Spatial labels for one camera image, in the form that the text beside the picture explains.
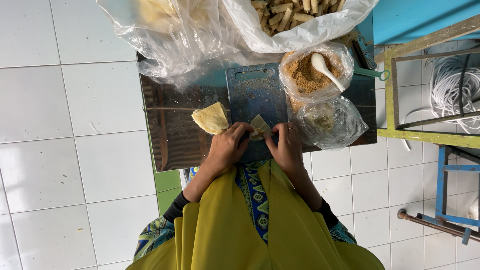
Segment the yellow hijab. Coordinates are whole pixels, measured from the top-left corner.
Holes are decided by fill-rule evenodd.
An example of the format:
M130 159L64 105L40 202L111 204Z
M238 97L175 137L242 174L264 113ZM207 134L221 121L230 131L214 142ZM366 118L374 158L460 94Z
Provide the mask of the yellow hijab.
M334 242L323 216L312 213L272 160L258 170L269 207L268 245L260 238L230 167L200 203L175 219L175 237L128 270L384 270L358 245Z

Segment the white spoon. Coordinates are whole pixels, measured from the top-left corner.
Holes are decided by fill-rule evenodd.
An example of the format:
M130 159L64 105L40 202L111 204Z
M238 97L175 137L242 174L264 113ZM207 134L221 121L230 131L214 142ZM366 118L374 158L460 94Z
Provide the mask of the white spoon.
M316 69L318 72L325 74L332 82L336 84L338 89L340 89L340 92L345 91L345 87L342 85L342 83L335 77L333 74L327 69L327 65L325 64L325 59L324 57L319 54L319 53L314 53L312 55L312 66L314 69Z

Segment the metal table top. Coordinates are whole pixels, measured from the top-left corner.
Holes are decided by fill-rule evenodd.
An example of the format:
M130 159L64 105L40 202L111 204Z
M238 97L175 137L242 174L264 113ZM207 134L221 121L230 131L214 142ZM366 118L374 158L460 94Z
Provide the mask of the metal table top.
M373 55L372 14L358 27L367 44L370 44L367 50ZM156 171L200 166L208 154L212 136L197 126L192 113L220 101L227 109L229 120L231 119L225 70L205 76L200 83L186 87L181 93L172 85L157 83L142 74L140 77ZM351 146L376 143L375 79L354 75L350 87L342 95L355 104L369 126L369 130ZM320 149L311 145L305 146L303 151Z

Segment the white tile floor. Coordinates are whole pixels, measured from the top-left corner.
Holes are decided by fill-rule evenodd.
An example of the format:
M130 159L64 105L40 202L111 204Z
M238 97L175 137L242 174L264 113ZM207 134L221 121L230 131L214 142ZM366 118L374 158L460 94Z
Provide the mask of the white tile floor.
M138 234L158 216L134 50L94 0L4 1L0 23L11 41L0 44L0 269L125 269ZM403 115L427 105L422 67L399 67ZM384 126L384 84L376 85ZM409 144L406 151L400 140L379 137L375 145L306 153L305 167L386 269L478 269L477 243L396 218L400 208L434 211L438 147ZM447 213L466 216L478 178L449 180Z

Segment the yellow metal frame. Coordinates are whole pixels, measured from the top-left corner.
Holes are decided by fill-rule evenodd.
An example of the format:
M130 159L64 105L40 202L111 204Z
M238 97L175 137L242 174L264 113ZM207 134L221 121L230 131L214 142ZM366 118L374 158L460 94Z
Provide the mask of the yellow metal frame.
M398 115L398 85L396 73L396 64L400 61L410 61L477 52L478 50L466 50L462 52L450 52L435 55L401 57L403 55L413 53L443 43L445 41L449 41L451 39L473 33L478 30L480 30L480 15L468 18L462 22L451 25L424 37L420 37L411 42L399 45L393 49L389 49L375 56L375 62L377 64L384 62L385 70L389 70L391 73L390 78L385 81L385 107L387 128L378 128L377 134L379 136L458 147L480 148L480 135L411 131L399 129L398 127L400 121Z

